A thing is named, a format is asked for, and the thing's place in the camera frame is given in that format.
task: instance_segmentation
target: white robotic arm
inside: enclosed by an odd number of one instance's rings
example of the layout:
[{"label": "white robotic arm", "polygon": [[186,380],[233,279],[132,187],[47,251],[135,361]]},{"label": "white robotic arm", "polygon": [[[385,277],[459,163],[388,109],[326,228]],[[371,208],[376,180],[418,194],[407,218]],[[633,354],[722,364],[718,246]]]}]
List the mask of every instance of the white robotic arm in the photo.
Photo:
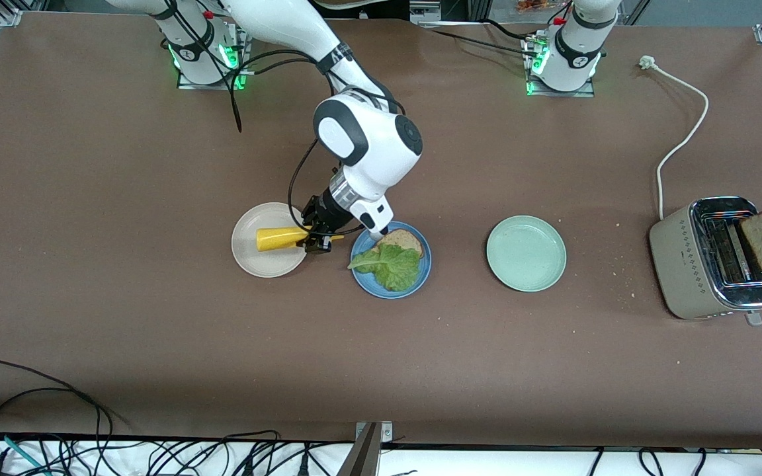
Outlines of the white robotic arm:
[{"label": "white robotic arm", "polygon": [[[229,44],[227,29],[220,19],[206,19],[194,0],[108,2],[149,13],[166,35],[179,69],[191,81],[212,84],[230,72],[227,63],[214,59],[220,57],[221,46]],[[310,227],[305,250],[330,251],[330,236],[352,217],[380,238],[393,219],[384,193],[410,171],[423,151],[417,126],[396,114],[392,94],[363,71],[348,45],[308,0],[227,0],[224,5],[253,38],[313,58],[337,93],[317,106],[314,132],[342,167],[325,192],[312,196],[302,212],[304,225]]]},{"label": "white robotic arm", "polygon": [[548,52],[533,70],[548,87],[574,91],[595,73],[620,0],[575,0],[566,24],[548,27]]},{"label": "white robotic arm", "polygon": [[[229,58],[223,61],[224,52],[230,45],[229,31],[221,19],[206,19],[202,9],[193,0],[106,0],[118,9],[148,13],[157,22],[169,42],[169,51],[175,58],[178,69],[191,82],[201,85],[223,81],[230,69]],[[202,39],[202,46],[208,48],[214,57],[202,50],[196,39],[187,33],[192,30]]]},{"label": "white robotic arm", "polygon": [[329,236],[352,217],[381,238],[393,219],[384,193],[423,151],[415,124],[396,114],[392,94],[363,71],[308,0],[227,0],[224,5],[252,37],[308,54],[337,91],[317,106],[314,130],[342,167],[302,211],[304,225],[311,227],[305,250],[330,251]]}]

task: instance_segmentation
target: toaster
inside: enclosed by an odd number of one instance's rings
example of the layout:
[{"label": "toaster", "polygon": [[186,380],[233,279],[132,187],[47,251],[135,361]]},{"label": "toaster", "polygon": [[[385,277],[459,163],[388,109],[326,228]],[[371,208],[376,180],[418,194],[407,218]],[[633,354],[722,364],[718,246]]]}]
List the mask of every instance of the toaster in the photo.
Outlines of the toaster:
[{"label": "toaster", "polygon": [[746,313],[760,325],[762,270],[738,223],[754,214],[740,196],[703,198],[648,232],[666,307],[681,319]]}]

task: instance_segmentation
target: plate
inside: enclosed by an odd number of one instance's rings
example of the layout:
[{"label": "plate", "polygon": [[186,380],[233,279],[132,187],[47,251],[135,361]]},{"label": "plate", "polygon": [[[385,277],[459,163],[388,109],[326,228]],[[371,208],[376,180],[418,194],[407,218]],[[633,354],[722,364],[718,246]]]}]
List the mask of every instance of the plate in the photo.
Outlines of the plate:
[{"label": "plate", "polygon": [[519,215],[493,228],[487,240],[487,262],[496,278],[512,289],[538,292],[562,276],[566,245],[548,223]]},{"label": "plate", "polygon": [[[425,240],[423,234],[421,234],[418,229],[413,228],[407,223],[391,221],[389,228],[390,231],[393,231],[394,229],[406,229],[414,234],[415,237],[419,239],[421,244],[423,244],[424,253],[423,257],[421,257],[419,260],[419,274],[417,275],[417,282],[406,290],[402,290],[401,292],[394,292],[393,290],[388,290],[384,286],[381,286],[381,284],[375,280],[375,274],[358,273],[356,269],[352,269],[351,274],[354,275],[357,284],[360,284],[363,290],[366,290],[366,292],[369,294],[376,296],[376,298],[400,299],[404,298],[405,296],[410,296],[416,292],[417,289],[425,284],[425,281],[429,278],[429,274],[431,273],[431,248],[429,247],[429,242]],[[357,240],[355,240],[354,246],[351,247],[351,258],[354,259],[355,256],[366,252],[366,250],[369,250],[369,248],[374,247],[375,243],[377,243],[377,241],[372,240],[372,238],[369,237],[369,232],[364,229],[363,233],[360,233],[360,236],[358,236]]]},{"label": "plate", "polygon": [[[302,214],[293,207],[293,215],[302,220]],[[239,267],[246,273],[258,278],[277,278],[283,276],[305,259],[305,249],[302,247],[259,252],[255,242],[258,228],[280,228],[296,226],[285,203],[263,203],[246,212],[231,234],[231,253]]]}]

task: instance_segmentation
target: light green plate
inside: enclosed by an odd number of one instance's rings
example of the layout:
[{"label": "light green plate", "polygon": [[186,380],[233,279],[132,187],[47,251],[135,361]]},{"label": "light green plate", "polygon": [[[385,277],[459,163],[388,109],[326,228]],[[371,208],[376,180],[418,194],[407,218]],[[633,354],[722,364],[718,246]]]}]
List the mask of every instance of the light green plate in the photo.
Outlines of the light green plate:
[{"label": "light green plate", "polygon": [[560,279],[566,269],[566,246],[557,230],[541,219],[510,217],[489,234],[487,262],[501,282],[537,292]]}]

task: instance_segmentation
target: lettuce leaf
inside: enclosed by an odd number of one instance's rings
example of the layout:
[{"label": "lettuce leaf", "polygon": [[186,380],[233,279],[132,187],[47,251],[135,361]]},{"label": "lettuce leaf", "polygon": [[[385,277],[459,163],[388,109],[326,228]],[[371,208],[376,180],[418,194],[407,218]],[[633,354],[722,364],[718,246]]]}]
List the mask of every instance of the lettuce leaf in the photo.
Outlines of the lettuce leaf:
[{"label": "lettuce leaf", "polygon": [[381,286],[393,292],[402,292],[417,282],[419,253],[398,245],[382,243],[378,249],[369,249],[354,257],[349,269],[358,273],[373,273]]}]

